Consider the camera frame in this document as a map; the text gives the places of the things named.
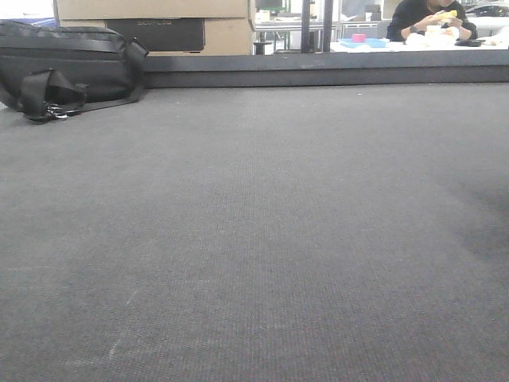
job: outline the blue tray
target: blue tray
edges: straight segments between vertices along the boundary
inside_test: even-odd
[[[368,45],[372,48],[385,48],[387,46],[387,42],[379,38],[367,38],[365,42],[352,42],[351,38],[342,38],[340,43],[349,48],[357,48],[361,45]]]

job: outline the chair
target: chair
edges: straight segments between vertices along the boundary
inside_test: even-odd
[[[376,25],[376,38],[386,38],[387,37],[387,26],[389,26],[391,19],[383,19],[380,20]]]

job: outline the black phone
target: black phone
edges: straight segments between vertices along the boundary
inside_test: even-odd
[[[482,44],[483,44],[483,40],[459,40],[459,41],[456,41],[456,43],[454,45],[476,47],[476,46],[481,46]]]

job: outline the hand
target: hand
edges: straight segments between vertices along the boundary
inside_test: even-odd
[[[426,16],[425,18],[423,18],[419,22],[416,22],[414,25],[419,30],[426,30],[428,25],[436,25],[436,24],[437,24],[437,22],[434,19],[434,15],[431,14],[429,16]]]
[[[450,21],[447,22],[447,25],[456,26],[459,29],[463,25],[463,20],[461,20],[460,18],[452,18]]]

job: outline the pink object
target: pink object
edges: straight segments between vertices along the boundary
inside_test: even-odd
[[[366,35],[363,33],[354,33],[352,34],[352,42],[365,42]]]

